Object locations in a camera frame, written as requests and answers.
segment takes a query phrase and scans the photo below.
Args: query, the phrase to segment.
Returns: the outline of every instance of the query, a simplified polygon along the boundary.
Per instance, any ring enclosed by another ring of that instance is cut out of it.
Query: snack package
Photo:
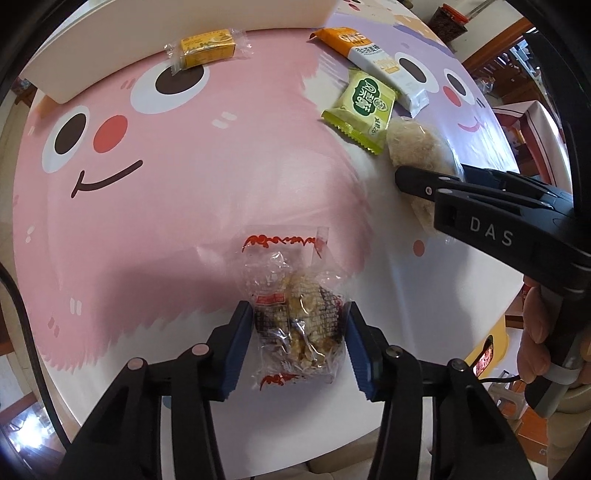
[[[330,382],[343,360],[344,300],[336,290],[344,275],[326,246],[328,229],[307,232],[314,236],[305,229],[253,229],[239,253],[241,287],[255,312],[259,389],[318,375]]]
[[[318,37],[329,47],[347,57],[360,69],[375,76],[398,93],[398,101],[415,117],[429,104],[424,88],[413,76],[378,45],[353,28],[322,28],[310,36]]]
[[[349,71],[349,86],[322,118],[370,152],[386,146],[396,92],[361,70]]]
[[[172,72],[175,75],[204,63],[234,56],[246,57],[251,52],[251,45],[243,31],[226,28],[183,38],[165,45],[164,49],[174,61]]]
[[[449,144],[434,129],[403,116],[392,118],[387,141],[394,167],[409,165],[464,180],[462,164]],[[430,235],[436,233],[433,226],[435,204],[414,196],[410,196],[410,203],[423,229]]]

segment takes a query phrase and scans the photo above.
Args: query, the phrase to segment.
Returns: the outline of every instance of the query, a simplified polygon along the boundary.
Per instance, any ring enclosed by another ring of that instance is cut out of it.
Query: bolt
[[[454,358],[452,360],[452,368],[454,370],[459,371],[459,372],[463,372],[466,368],[468,368],[468,365],[466,364],[466,362],[464,360],[460,360],[459,358]]]
[[[193,355],[197,356],[207,355],[207,353],[209,352],[209,347],[206,343],[198,343],[193,348],[191,348],[191,352],[193,353]]]
[[[144,366],[144,360],[142,358],[132,358],[127,362],[127,368],[130,370],[139,370]]]
[[[399,358],[403,353],[404,351],[398,345],[390,345],[388,348],[386,348],[386,355],[393,358]]]

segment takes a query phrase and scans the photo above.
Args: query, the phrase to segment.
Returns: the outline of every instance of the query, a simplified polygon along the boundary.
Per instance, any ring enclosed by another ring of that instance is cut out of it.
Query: bright light
[[[16,434],[17,441],[21,445],[39,448],[43,443],[43,437],[47,434],[47,429],[41,426],[41,422],[36,416],[29,415]]]

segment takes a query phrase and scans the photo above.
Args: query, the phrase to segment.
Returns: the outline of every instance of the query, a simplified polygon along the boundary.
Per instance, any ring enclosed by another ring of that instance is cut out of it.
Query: pink cartoon tablecloth
[[[461,162],[516,168],[470,76],[416,17],[389,0],[343,0],[340,10],[356,16],[337,13],[331,26],[357,28],[405,59],[429,92],[418,120]],[[378,11],[382,23],[371,21]],[[254,32],[252,58],[175,77],[154,55],[31,111],[14,187],[18,283],[79,421],[129,358],[176,357],[228,321],[240,298],[229,248],[246,225],[328,226],[367,322],[425,360],[464,358],[520,288],[500,262],[427,236],[387,153],[374,157],[320,120],[349,64],[309,34]],[[254,346],[237,390],[212,407],[228,478],[305,461],[379,425],[381,405],[365,401],[348,360],[333,384],[259,392]]]

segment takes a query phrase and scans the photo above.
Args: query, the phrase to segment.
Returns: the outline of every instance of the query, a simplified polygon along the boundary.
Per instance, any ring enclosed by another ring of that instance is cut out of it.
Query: pink mouth
[[[474,124],[473,127],[467,127],[466,125],[462,125],[462,124],[458,124],[457,126],[459,126],[462,130],[465,130],[466,132],[474,133],[474,132],[478,131],[478,129],[482,126],[482,124],[480,123],[480,121],[476,117],[474,117],[474,120],[476,120],[476,123]]]

